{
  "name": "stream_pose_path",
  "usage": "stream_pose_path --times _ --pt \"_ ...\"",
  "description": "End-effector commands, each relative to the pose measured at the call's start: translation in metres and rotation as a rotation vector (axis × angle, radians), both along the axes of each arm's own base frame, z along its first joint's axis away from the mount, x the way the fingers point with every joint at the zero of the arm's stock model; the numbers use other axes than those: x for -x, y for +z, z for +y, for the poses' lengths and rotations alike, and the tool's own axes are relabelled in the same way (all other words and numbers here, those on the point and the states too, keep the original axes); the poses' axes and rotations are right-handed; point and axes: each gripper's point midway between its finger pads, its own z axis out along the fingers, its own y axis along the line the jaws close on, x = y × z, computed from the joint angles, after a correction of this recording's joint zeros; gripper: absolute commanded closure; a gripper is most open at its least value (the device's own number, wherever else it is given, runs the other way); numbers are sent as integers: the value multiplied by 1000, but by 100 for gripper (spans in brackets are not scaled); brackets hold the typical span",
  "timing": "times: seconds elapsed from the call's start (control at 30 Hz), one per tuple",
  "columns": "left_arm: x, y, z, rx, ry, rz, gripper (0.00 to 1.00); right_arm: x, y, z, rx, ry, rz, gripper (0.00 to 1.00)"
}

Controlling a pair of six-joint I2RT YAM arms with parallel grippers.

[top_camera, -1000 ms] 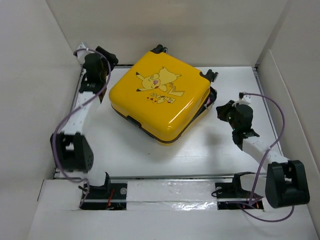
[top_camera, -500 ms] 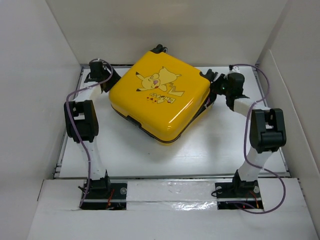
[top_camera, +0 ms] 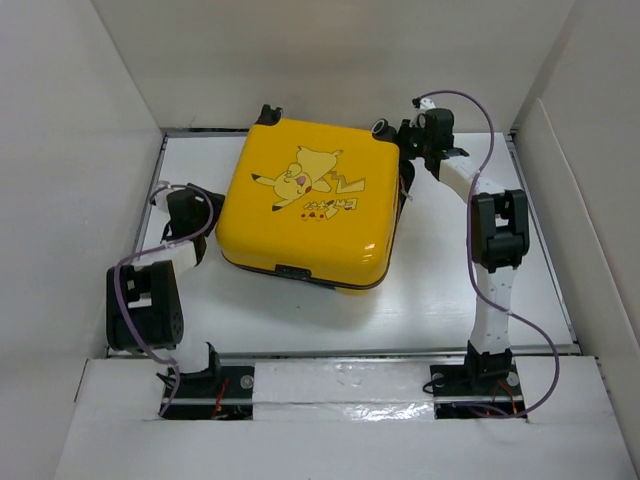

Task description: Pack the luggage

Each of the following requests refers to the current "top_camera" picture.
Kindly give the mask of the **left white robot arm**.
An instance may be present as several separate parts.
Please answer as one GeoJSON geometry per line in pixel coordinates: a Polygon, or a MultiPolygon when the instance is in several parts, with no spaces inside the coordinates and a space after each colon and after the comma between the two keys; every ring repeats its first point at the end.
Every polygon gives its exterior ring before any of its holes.
{"type": "Polygon", "coordinates": [[[225,196],[188,183],[160,183],[149,204],[167,214],[159,245],[134,253],[106,273],[106,336],[114,351],[143,353],[167,372],[168,388],[181,380],[177,361],[159,357],[184,335],[177,279],[200,265],[224,205],[225,196]]]}

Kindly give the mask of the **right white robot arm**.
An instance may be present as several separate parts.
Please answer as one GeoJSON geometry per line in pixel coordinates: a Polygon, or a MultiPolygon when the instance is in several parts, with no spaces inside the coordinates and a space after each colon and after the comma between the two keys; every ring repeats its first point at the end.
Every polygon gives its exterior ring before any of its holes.
{"type": "Polygon", "coordinates": [[[433,177],[466,205],[467,263],[476,292],[475,318],[464,363],[436,367],[428,393],[484,393],[508,377],[512,366],[509,312],[515,276],[529,251],[528,199],[484,176],[483,166],[454,145],[454,114],[427,98],[403,120],[397,143],[404,158],[424,160],[433,177]]]}

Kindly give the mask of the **yellow hard-shell suitcase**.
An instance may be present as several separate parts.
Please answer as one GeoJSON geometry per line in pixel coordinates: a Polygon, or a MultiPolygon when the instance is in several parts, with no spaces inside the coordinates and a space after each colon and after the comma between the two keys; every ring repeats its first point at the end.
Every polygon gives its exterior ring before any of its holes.
{"type": "Polygon", "coordinates": [[[290,119],[262,106],[216,224],[231,264],[366,291],[389,270],[404,180],[396,131],[290,119]]]}

